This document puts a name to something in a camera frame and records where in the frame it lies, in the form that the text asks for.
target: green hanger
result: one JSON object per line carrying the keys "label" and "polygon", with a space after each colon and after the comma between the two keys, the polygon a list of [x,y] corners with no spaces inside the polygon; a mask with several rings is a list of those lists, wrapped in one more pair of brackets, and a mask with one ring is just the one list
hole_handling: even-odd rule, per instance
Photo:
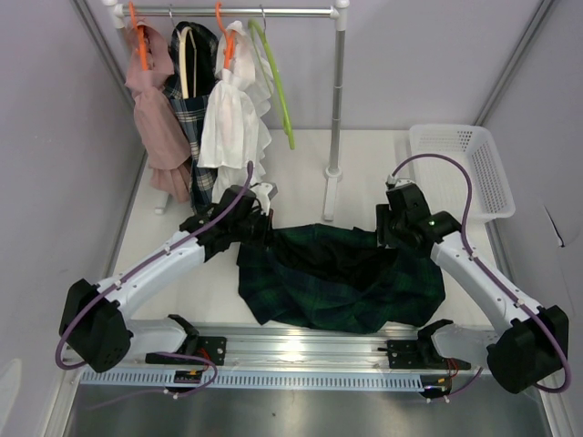
{"label": "green hanger", "polygon": [[[255,35],[253,31],[256,31],[259,35],[259,39],[263,44],[263,50],[265,50],[265,55],[267,56],[267,61],[270,64],[271,72],[273,73],[273,82],[275,82],[275,87],[277,88],[277,94],[279,99],[279,105],[276,105],[276,111],[278,116],[281,120],[281,125],[283,126],[283,132],[287,135],[290,141],[290,149],[295,149],[295,140],[293,139],[293,129],[292,129],[292,122],[290,121],[290,114],[288,113],[288,107],[285,103],[285,94],[283,94],[283,85],[281,84],[281,77],[280,72],[277,69],[277,65],[275,64],[275,58],[273,57],[273,53],[271,52],[270,45],[267,42],[267,38],[265,37],[265,32],[261,29],[259,23],[255,20],[249,20],[247,27],[250,30],[251,34],[251,41],[253,42],[253,47],[255,48],[255,53],[259,59],[261,59],[259,49],[255,44]],[[271,97],[273,97],[273,89],[271,88],[270,79],[267,77],[267,73],[265,72],[265,68],[263,67],[263,63],[260,63],[261,72],[263,73],[263,77],[265,78],[265,82],[267,83],[267,88],[270,90]]]}

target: clothing rack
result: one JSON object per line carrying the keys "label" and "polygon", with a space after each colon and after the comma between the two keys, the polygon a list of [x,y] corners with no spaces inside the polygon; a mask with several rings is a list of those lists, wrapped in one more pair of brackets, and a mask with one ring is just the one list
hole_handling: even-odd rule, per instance
{"label": "clothing rack", "polygon": [[[118,3],[118,0],[102,0],[113,20],[114,27],[124,39],[126,28],[125,17],[129,16],[127,5]],[[334,49],[334,85],[332,97],[332,139],[330,144],[330,160],[324,170],[326,177],[326,191],[323,202],[322,218],[326,221],[334,220],[336,191],[342,178],[340,167],[340,126],[343,95],[343,68],[344,68],[344,38],[348,18],[350,0],[334,0],[329,7],[222,7],[221,16],[237,17],[288,17],[288,18],[330,18],[336,23],[336,40]],[[214,7],[191,6],[136,6],[136,13],[141,16],[215,16]],[[164,213],[169,195],[162,193],[156,212]]]}

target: white plastic basket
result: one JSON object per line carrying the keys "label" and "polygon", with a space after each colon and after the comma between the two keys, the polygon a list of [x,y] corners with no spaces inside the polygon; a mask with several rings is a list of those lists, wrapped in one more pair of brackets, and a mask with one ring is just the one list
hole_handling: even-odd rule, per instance
{"label": "white plastic basket", "polygon": [[[510,217],[516,207],[492,134],[483,127],[466,125],[415,125],[409,130],[411,151],[439,153],[459,162],[473,185],[469,218],[487,222]],[[414,178],[433,212],[445,210],[461,220],[466,184],[450,163],[423,158],[413,162]]]}

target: white table surface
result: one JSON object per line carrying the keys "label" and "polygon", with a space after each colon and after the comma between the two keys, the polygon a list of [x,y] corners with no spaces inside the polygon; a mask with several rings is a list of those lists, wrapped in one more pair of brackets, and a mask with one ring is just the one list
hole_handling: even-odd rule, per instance
{"label": "white table surface", "polygon": [[[286,136],[272,131],[272,143],[262,161],[267,170],[264,180],[275,182],[279,194],[272,202],[273,226],[287,228],[322,221],[330,131],[297,130],[296,149],[290,150]],[[341,167],[343,179],[336,199],[335,220],[339,228],[375,229],[375,205],[386,203],[384,182],[398,162],[408,156],[407,131],[343,131]],[[400,176],[409,176],[407,171]],[[447,183],[444,174],[440,183]],[[164,215],[154,213],[157,191],[149,185],[150,172],[144,171],[138,194],[116,264],[123,271],[158,248],[178,225],[192,215],[188,204],[173,200]],[[493,260],[484,225],[470,223],[468,234],[484,256]],[[193,323],[212,322],[259,326],[245,301],[238,294],[239,245],[213,258],[167,286],[148,301],[135,319],[160,319],[177,313]],[[446,299],[431,321],[452,319],[460,325],[487,327],[485,314],[467,293],[444,274]],[[265,326],[283,326],[269,322]],[[403,326],[388,323],[389,326]]]}

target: red wire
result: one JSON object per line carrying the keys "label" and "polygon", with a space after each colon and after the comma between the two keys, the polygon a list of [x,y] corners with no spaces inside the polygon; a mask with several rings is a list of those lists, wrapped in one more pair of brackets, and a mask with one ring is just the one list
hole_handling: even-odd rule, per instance
{"label": "red wire", "polygon": [[[204,348],[200,348],[197,352],[201,353],[203,358],[206,358],[207,360],[211,361],[209,354],[205,351]],[[205,364],[204,369],[202,371],[206,371],[208,368],[209,364]]]}
{"label": "red wire", "polygon": [[455,373],[451,375],[451,378],[453,379],[457,376],[457,373],[459,373],[459,367],[457,366],[457,362],[453,358],[450,358],[448,360],[451,361],[452,364],[454,365]]}

